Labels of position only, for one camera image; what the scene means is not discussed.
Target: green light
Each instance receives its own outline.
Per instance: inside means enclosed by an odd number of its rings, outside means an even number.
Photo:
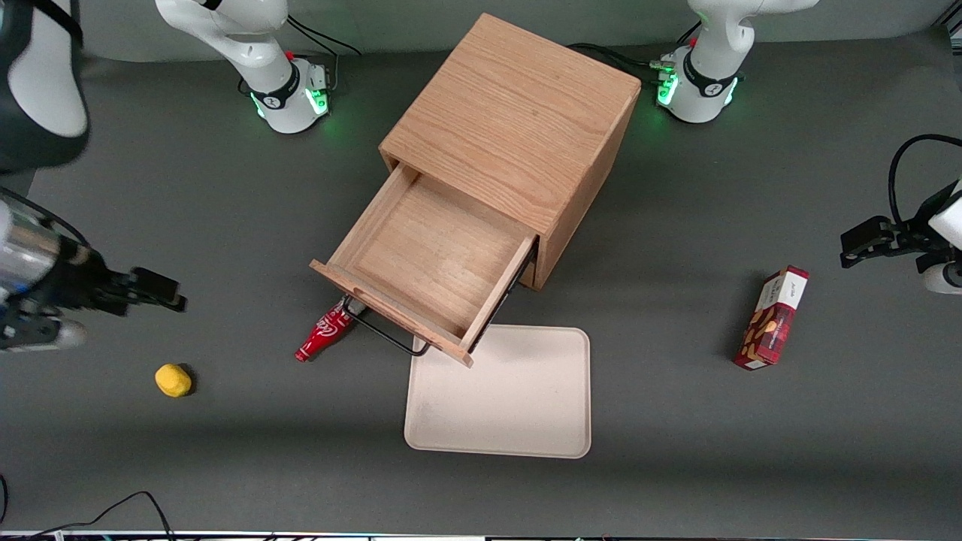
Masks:
[[[735,80],[731,82],[731,88],[728,89],[728,97],[724,99],[725,105],[728,105],[729,103],[731,103],[731,95],[735,93],[735,87],[737,86],[738,86],[738,77],[735,77]]]
[[[264,118],[264,111],[261,111],[261,104],[257,102],[257,98],[254,97],[254,92],[250,93],[250,99],[254,101],[254,107],[257,108],[257,116]]]
[[[304,89],[304,95],[306,95],[308,101],[311,102],[311,107],[314,108],[317,116],[327,113],[327,92],[324,90]]]
[[[672,74],[664,83],[662,83],[662,88],[658,90],[658,102],[662,105],[668,106],[671,103],[671,99],[674,97],[674,90],[678,88],[678,76]]]

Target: plastic tray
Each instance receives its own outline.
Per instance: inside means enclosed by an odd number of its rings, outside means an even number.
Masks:
[[[415,339],[414,349],[423,345]],[[581,329],[491,325],[465,368],[411,359],[404,439],[420,451],[580,458],[592,445],[591,352]]]

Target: gray mat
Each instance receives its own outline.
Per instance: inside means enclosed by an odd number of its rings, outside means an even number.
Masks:
[[[594,444],[576,462],[409,449],[408,358],[363,329],[292,357],[338,298],[308,262],[386,178],[376,145],[443,58],[343,59],[333,115],[293,137],[227,63],[88,70],[89,150],[32,193],[111,265],[182,281],[190,309],[82,314],[87,346],[2,359],[5,527],[149,489],[184,529],[962,536],[962,304],[910,258],[838,264],[839,234],[887,214],[899,144],[957,134],[944,33],[759,44],[709,125],[643,90],[557,271],[496,318],[591,336]],[[960,165],[913,149],[903,213]],[[729,359],[761,279],[787,264],[812,278],[782,361],[743,372]],[[158,392],[167,362],[194,366],[196,396]],[[128,504],[104,527],[159,525]]]

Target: wooden box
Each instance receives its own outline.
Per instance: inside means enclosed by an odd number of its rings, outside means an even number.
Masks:
[[[641,83],[484,14],[380,151],[390,175],[327,265],[470,366],[512,278],[540,290],[595,199]]]

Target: yellow sponge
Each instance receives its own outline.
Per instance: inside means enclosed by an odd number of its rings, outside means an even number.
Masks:
[[[169,397],[179,398],[190,392],[193,381],[181,367],[173,364],[161,366],[154,374],[154,381],[161,392]]]

